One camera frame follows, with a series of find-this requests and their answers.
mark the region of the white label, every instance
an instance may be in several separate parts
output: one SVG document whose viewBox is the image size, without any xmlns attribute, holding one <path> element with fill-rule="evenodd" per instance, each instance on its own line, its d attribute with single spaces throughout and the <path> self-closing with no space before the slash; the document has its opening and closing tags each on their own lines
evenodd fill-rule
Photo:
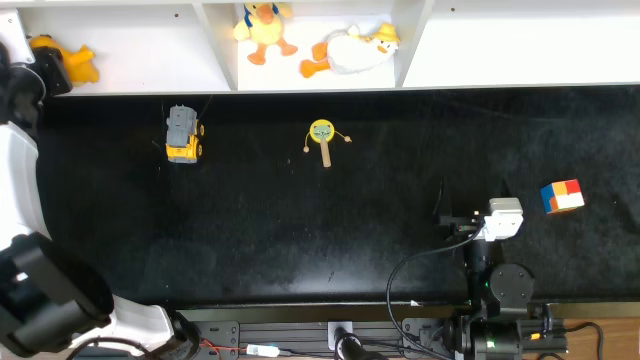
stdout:
<svg viewBox="0 0 640 360">
<path fill-rule="evenodd" d="M 278 357 L 280 349 L 275 346 L 247 345 L 247 355 Z"/>
</svg>

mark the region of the blue cube face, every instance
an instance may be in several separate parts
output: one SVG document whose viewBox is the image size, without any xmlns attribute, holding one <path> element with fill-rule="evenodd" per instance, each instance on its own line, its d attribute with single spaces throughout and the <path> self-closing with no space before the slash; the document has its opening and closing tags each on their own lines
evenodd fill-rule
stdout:
<svg viewBox="0 0 640 360">
<path fill-rule="evenodd" d="M 542 196 L 542 202 L 544 203 L 544 210 L 548 213 L 551 209 L 551 198 L 555 196 L 553 192 L 553 185 L 548 185 L 540 189 L 540 195 Z"/>
</svg>

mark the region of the wooden handle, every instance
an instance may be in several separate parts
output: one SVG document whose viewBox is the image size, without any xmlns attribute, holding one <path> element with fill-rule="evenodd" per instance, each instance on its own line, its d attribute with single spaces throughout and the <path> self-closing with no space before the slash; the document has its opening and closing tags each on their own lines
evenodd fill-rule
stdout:
<svg viewBox="0 0 640 360">
<path fill-rule="evenodd" d="M 329 143 L 327 140 L 320 140 L 320 152 L 322 152 L 322 164 L 324 167 L 331 167 L 331 156 L 329 155 Z"/>
</svg>

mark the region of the wooden floor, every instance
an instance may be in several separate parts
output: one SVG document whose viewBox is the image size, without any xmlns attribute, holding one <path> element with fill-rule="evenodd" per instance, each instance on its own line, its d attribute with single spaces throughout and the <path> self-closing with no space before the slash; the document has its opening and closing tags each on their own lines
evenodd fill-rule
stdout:
<svg viewBox="0 0 640 360">
<path fill-rule="evenodd" d="M 574 327 L 585 321 L 593 321 L 604 331 L 603 357 L 607 360 L 640 359 L 640 318 L 627 319 L 579 319 L 567 320 L 566 327 Z M 586 328 L 567 334 L 569 353 L 559 354 L 564 360 L 597 360 L 598 334 L 593 328 Z M 69 351 L 60 354 L 40 354 L 32 359 L 63 360 Z M 18 357 L 0 347 L 0 360 L 16 360 Z M 537 355 L 526 356 L 527 360 L 538 359 Z"/>
</svg>

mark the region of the duck beak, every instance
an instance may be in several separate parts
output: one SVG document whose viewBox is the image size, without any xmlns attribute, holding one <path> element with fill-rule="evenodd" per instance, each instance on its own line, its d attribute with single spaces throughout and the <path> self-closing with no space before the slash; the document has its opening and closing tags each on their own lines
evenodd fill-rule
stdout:
<svg viewBox="0 0 640 360">
<path fill-rule="evenodd" d="M 256 11 L 256 15 L 263 24 L 267 25 L 273 22 L 273 17 L 275 16 L 273 13 L 273 7 L 269 6 L 269 4 L 261 5 Z"/>
</svg>

